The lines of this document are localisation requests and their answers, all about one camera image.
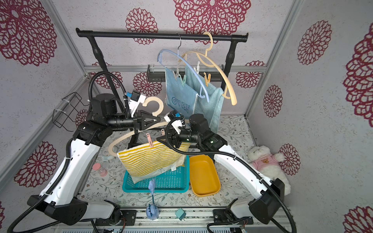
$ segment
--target yellow striped towel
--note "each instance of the yellow striped towel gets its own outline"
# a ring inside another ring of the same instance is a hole
[[[185,155],[174,152],[158,141],[153,142],[153,145],[154,147],[150,148],[149,143],[145,143],[118,152],[118,158],[126,167],[134,183],[158,176],[173,166],[178,167],[184,164]],[[189,146],[190,143],[183,142],[179,150],[187,151]]]

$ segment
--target yellow plastic tray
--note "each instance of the yellow plastic tray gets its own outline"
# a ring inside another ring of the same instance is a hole
[[[189,158],[190,184],[196,196],[210,196],[220,191],[220,180],[212,159],[207,155]]]

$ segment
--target pink shirt on teddy bear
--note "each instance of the pink shirt on teddy bear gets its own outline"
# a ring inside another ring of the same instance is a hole
[[[258,171],[269,165],[278,166],[278,161],[273,157],[272,154],[263,155],[252,163],[252,166]]]

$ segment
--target wooden hanger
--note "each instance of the wooden hanger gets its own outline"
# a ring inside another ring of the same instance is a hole
[[[233,87],[231,85],[231,82],[229,81],[228,77],[225,75],[224,71],[222,71],[222,69],[211,58],[209,58],[207,56],[207,52],[212,49],[212,46],[213,46],[213,43],[214,43],[214,41],[212,39],[212,35],[209,32],[204,32],[203,34],[204,35],[208,35],[210,37],[210,40],[211,40],[210,47],[205,50],[205,54],[203,54],[201,52],[197,52],[197,51],[189,51],[189,52],[184,53],[181,57],[184,57],[186,59],[186,55],[187,54],[194,53],[194,54],[197,55],[198,59],[202,62],[202,64],[204,64],[207,67],[215,67],[218,70],[218,72],[221,74],[221,76],[223,77],[223,79],[225,81],[225,84],[226,84],[223,97],[226,98],[226,99],[230,99],[232,105],[236,105],[237,104],[237,98],[236,98],[236,94],[235,94],[235,92],[233,90]],[[209,62],[211,62],[211,64],[205,63],[202,60],[201,56],[204,57],[204,58],[206,58]]]

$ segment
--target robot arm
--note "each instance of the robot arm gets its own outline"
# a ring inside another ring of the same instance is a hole
[[[172,120],[176,117],[181,117],[181,120]],[[172,145],[176,148],[181,145],[181,142],[197,143],[196,146],[200,149],[201,154],[208,154],[211,159],[226,167],[244,184],[253,198],[255,198],[248,203],[251,214],[262,223],[268,224],[279,209],[280,202],[263,182],[271,184],[272,191],[274,190],[277,193],[281,201],[283,201],[284,197],[284,183],[279,179],[271,180],[243,160],[226,140],[211,132],[209,124],[202,114],[194,114],[190,117],[191,129],[189,130],[184,127],[183,116],[176,111],[168,113],[165,119],[171,122],[174,128],[178,127],[178,130],[173,129],[171,132],[166,132],[165,136],[159,137],[157,140],[167,145],[162,139],[168,136]]]
[[[138,104],[144,102],[145,96],[135,90],[132,94],[138,94],[139,98],[133,101],[132,108],[130,108],[133,118],[128,119],[123,114],[117,114],[114,95],[100,94],[92,98],[92,114],[90,119],[81,123],[75,131],[70,147],[70,158],[64,158],[64,162],[52,180],[40,195],[33,195],[29,198],[28,205],[33,206],[41,196],[46,194],[60,175],[65,161],[70,160],[58,185],[36,209],[67,225],[73,225],[81,219],[88,218],[103,218],[108,224],[116,224],[120,221],[121,213],[118,205],[108,201],[84,202],[75,198],[74,193],[90,162],[113,131],[145,130],[160,122],[160,117],[142,110],[135,112]]]

